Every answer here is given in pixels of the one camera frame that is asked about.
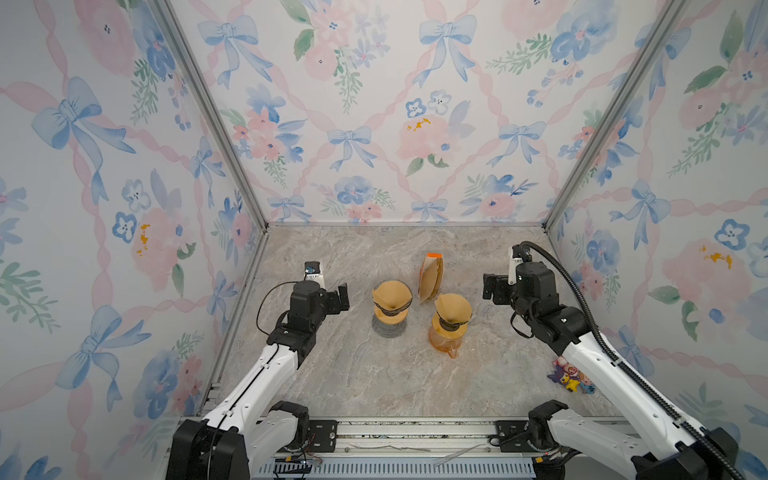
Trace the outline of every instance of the floral wallpaper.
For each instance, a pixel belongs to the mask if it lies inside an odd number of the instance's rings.
[[[434,224],[543,220],[664,2],[171,4],[268,221]]]
[[[765,0],[693,0],[550,232],[614,346],[679,407],[740,441],[737,468],[761,479],[766,23]],[[599,115],[584,112],[584,133]],[[563,152],[578,157],[584,143]]]
[[[0,6],[0,479],[150,478],[258,228],[142,0]]]

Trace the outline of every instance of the robotic arm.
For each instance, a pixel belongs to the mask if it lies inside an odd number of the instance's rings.
[[[581,310],[560,304],[554,273],[542,262],[533,262],[530,249],[538,251],[563,275]],[[598,330],[573,279],[546,250],[531,242],[513,246],[509,275],[485,274],[483,298],[497,305],[511,305],[510,322],[521,316],[531,327],[528,338],[546,343],[584,372],[641,437],[617,433],[551,400],[529,412],[525,435],[532,446],[542,451],[568,446],[626,478],[742,478],[733,467],[738,453],[733,438],[722,429],[708,431],[680,412],[616,353]]]
[[[308,446],[307,407],[278,402],[258,421],[312,351],[326,316],[349,310],[346,283],[325,290],[319,262],[306,262],[304,273],[253,368],[202,422],[186,420],[174,433],[167,480],[247,480],[278,450]]]

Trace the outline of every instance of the metal corner post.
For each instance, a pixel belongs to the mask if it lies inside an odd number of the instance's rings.
[[[565,212],[568,203],[576,193],[584,175],[589,171],[595,158],[602,150],[605,142],[613,131],[614,125],[619,122],[621,115],[624,114],[630,102],[632,102],[635,93],[641,86],[641,82],[650,71],[653,63],[661,55],[664,46],[667,44],[667,41],[669,41],[670,36],[674,32],[680,17],[689,3],[689,0],[668,0],[667,4],[664,6],[664,10],[659,14],[653,28],[648,34],[648,40],[645,42],[645,45],[643,45],[643,48],[637,53],[632,65],[630,65],[629,70],[627,71],[626,80],[624,80],[624,83],[619,87],[616,95],[611,99],[611,103],[608,104],[605,114],[594,131],[594,136],[584,147],[584,153],[581,155],[581,158],[576,163],[576,166],[568,176],[568,179],[565,181],[563,190],[554,202],[554,206],[549,210],[549,215],[547,215],[547,218],[544,220],[544,228],[547,232],[549,232],[552,226],[557,223],[560,216]]]
[[[227,129],[219,116],[214,99],[205,84],[203,72],[200,70],[200,66],[197,64],[197,61],[192,54],[189,42],[187,41],[187,36],[184,34],[184,30],[179,24],[176,12],[171,6],[170,0],[151,0],[151,2],[148,3],[152,13],[160,22],[161,29],[166,35],[166,39],[168,40],[177,61],[183,68],[184,74],[189,78],[188,84],[190,91],[195,100],[197,100],[197,104],[200,107],[203,116],[210,124],[210,134],[218,144],[224,161],[232,172],[235,184],[242,193],[245,204],[251,216],[257,222],[259,230],[263,235],[266,232],[265,216],[259,208],[256,195],[254,194],[253,188],[248,181],[248,177],[243,170],[243,165],[240,164],[237,153],[227,136]]]

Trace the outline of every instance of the gray marble surface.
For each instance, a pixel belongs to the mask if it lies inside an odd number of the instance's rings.
[[[323,264],[326,287],[349,285],[349,312],[328,316],[317,345],[280,390],[284,399],[306,405],[312,416],[517,416],[549,399],[566,402],[582,415],[619,415],[598,393],[570,393],[555,385],[554,353],[535,339],[518,336],[509,326],[511,308],[482,299],[482,274],[506,274],[508,248],[532,240],[551,252],[536,227],[271,227],[221,389],[229,394],[253,366],[266,336],[256,328],[256,314],[272,286],[300,280],[303,264]],[[396,278],[416,295],[425,253],[442,253],[445,275],[441,293],[469,300],[469,323],[458,358],[433,349],[427,339],[434,301],[414,301],[405,332],[383,338],[371,328],[371,290]],[[260,325],[267,331],[288,309],[291,285],[270,294]],[[561,302],[575,305],[562,280]],[[520,322],[516,326],[528,331]]]

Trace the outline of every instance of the colorful figurine cluster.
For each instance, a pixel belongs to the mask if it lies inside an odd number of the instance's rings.
[[[554,373],[547,375],[547,378],[554,383],[560,383],[565,386],[569,392],[575,392],[579,386],[582,393],[592,395],[594,393],[594,384],[592,381],[578,369],[568,363],[568,361],[559,356],[554,362]]]

